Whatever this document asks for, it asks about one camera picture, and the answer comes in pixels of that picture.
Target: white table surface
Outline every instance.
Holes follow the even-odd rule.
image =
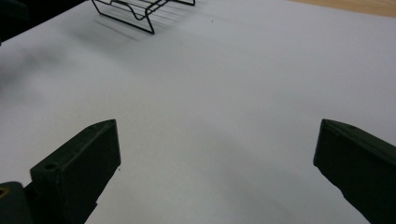
[[[146,35],[85,2],[0,47],[0,182],[116,119],[90,224],[368,223],[313,165],[322,119],[396,145],[396,19],[170,3]]]

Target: black wire rack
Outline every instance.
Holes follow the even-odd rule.
[[[103,15],[110,19],[128,24],[130,26],[133,26],[134,28],[137,28],[141,31],[147,32],[152,35],[154,35],[155,32],[154,32],[154,28],[152,26],[151,20],[149,18],[149,15],[154,13],[160,7],[163,7],[168,2],[176,2],[176,3],[183,4],[183,5],[195,6],[195,0],[188,0],[188,1],[187,0],[186,1],[183,1],[183,0],[109,0],[109,2],[105,2],[104,0],[91,0],[91,1],[93,2],[93,5],[95,6],[96,10],[98,11],[98,13],[100,15]],[[104,13],[96,5],[98,3],[106,5],[108,7],[115,7],[117,9],[130,12],[134,16],[135,20],[146,21],[148,27],[139,25],[138,23],[131,23],[131,22],[128,22],[127,20],[124,20],[120,17],[115,17],[115,16],[109,15],[107,13]]]

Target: wooden surface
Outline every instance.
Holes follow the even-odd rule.
[[[396,17],[396,0],[291,0],[323,7]]]

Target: screw hole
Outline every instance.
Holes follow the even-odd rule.
[[[46,170],[54,170],[58,167],[58,163],[56,162],[52,162],[48,165],[46,165],[44,168],[46,168]]]
[[[9,193],[9,189],[7,188],[0,188],[0,198],[3,198]]]

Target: wire dish rack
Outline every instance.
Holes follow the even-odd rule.
[[[125,24],[128,24],[130,26],[133,26],[134,28],[137,28],[139,30],[142,30],[144,32],[147,32],[149,34],[154,35],[154,28],[152,26],[151,20],[149,18],[149,15],[151,15],[153,12],[155,12],[157,9],[160,7],[165,6],[168,2],[176,2],[180,3],[183,5],[188,5],[188,6],[195,6],[195,0],[109,0],[109,1],[104,1],[104,0],[91,0],[93,2],[93,5],[95,6],[96,10],[100,15],[106,16],[110,19],[116,20],[123,22]],[[109,15],[107,13],[104,13],[103,10],[101,11],[98,7],[97,4],[103,4],[108,7],[115,7],[123,11],[127,11],[131,13],[134,16],[134,19],[137,21],[147,21],[148,27],[139,25],[137,23],[131,23],[127,20],[122,19],[121,17],[116,17],[113,15]]]

